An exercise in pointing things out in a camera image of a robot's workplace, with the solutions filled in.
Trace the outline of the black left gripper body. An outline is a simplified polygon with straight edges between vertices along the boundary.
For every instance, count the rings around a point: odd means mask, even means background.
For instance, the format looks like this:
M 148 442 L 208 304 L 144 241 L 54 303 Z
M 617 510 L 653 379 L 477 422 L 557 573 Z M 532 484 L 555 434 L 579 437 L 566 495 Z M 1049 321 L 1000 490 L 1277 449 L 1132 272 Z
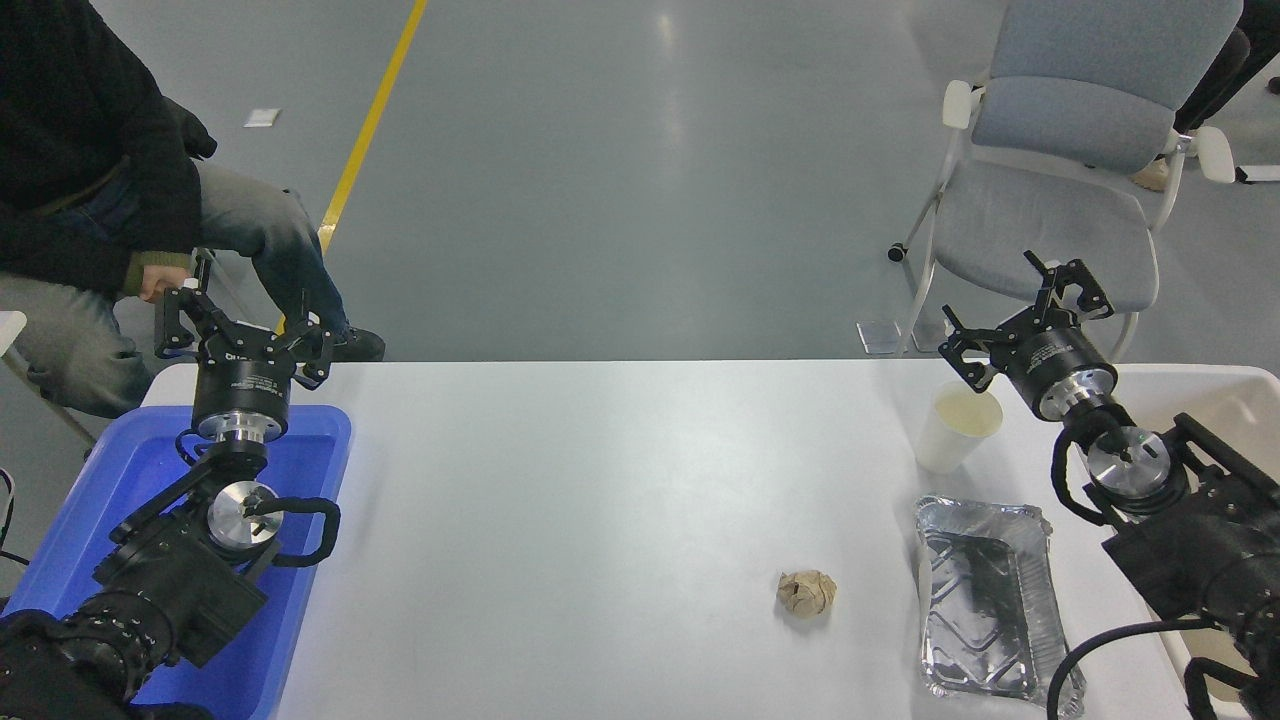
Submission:
M 224 337 L 198 346 L 198 372 L 191 427 L 210 429 L 223 418 L 256 415 L 269 429 L 285 429 L 296 363 L 269 357 L 261 345 L 242 346 Z

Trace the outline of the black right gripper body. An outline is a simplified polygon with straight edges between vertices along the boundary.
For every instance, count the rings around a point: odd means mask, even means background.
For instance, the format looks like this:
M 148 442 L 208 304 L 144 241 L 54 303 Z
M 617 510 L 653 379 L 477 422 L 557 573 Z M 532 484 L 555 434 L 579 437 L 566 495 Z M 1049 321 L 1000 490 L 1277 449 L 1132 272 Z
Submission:
M 1115 388 L 1115 368 L 1071 311 L 1024 310 L 997 327 L 988 351 L 1027 404 L 1065 404 L 1076 389 L 1097 397 Z

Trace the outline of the person's hand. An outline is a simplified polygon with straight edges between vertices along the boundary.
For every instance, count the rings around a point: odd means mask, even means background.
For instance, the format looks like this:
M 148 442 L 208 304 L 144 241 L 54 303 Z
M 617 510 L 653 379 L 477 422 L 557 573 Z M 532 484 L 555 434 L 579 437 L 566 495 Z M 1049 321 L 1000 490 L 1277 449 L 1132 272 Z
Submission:
M 183 287 L 189 278 L 184 266 L 142 265 L 137 296 L 148 304 L 161 302 L 169 290 Z

